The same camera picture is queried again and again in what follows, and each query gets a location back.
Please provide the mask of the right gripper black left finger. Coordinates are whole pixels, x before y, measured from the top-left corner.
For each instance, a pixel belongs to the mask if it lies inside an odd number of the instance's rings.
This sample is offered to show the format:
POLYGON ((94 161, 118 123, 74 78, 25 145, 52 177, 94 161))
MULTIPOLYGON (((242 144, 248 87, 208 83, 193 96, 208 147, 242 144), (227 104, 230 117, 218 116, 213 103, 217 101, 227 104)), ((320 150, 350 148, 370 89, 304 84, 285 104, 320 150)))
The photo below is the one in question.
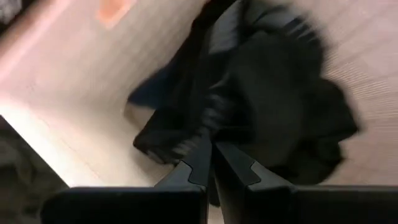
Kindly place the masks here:
POLYGON ((211 169, 211 154, 210 137, 204 135, 196 139, 190 152, 155 187, 207 187, 211 169))

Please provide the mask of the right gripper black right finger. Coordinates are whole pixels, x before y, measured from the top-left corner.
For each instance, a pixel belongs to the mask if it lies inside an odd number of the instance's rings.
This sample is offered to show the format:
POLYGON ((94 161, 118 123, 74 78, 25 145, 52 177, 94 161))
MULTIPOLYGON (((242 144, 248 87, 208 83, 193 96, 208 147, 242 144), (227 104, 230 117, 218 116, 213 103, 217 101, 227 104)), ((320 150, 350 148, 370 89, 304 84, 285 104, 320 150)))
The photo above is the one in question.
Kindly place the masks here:
POLYGON ((235 145, 216 144, 215 179, 225 223, 292 222, 291 183, 266 169, 235 145))

